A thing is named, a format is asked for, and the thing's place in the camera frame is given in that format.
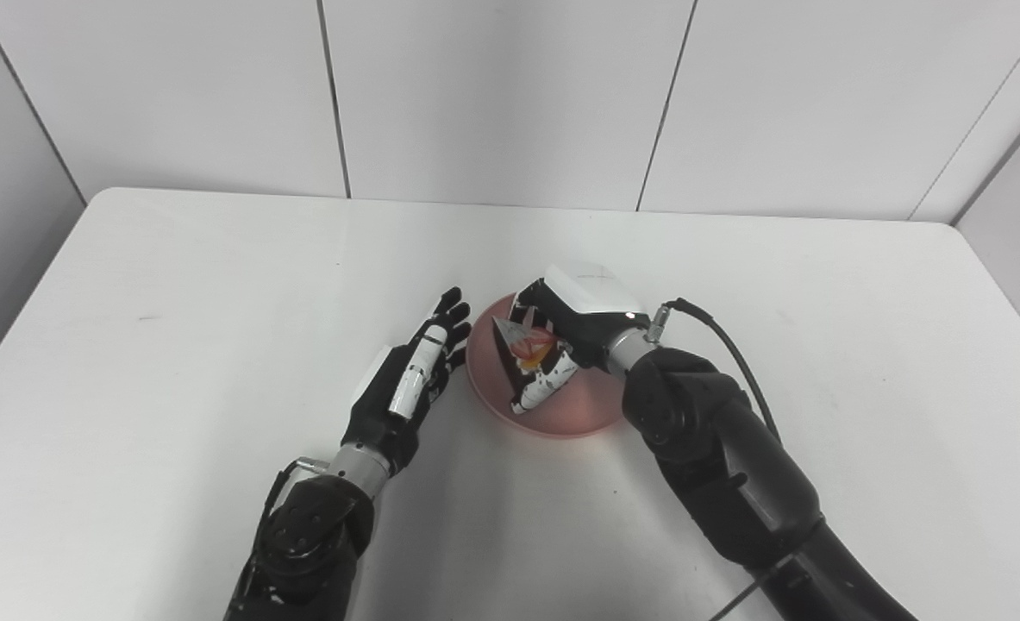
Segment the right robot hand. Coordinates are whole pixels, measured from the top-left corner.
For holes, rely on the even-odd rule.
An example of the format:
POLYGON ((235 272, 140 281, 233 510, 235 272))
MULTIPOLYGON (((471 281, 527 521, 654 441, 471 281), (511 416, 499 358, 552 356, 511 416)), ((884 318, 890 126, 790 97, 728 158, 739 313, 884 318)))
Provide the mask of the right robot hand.
POLYGON ((651 319, 603 265, 553 264, 495 319, 495 343, 513 390, 514 414, 533 411, 580 370, 624 379, 658 343, 651 319))

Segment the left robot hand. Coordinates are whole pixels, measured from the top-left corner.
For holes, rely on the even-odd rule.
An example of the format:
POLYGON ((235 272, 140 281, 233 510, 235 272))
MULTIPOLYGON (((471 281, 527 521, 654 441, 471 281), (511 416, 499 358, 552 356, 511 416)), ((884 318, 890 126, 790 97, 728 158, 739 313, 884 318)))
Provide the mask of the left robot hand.
POLYGON ((461 288, 451 287, 409 341, 386 350, 349 412, 347 432, 341 437, 344 447, 371 449, 382 456, 389 476, 408 467, 431 405, 454 370, 465 365, 470 314, 461 288))

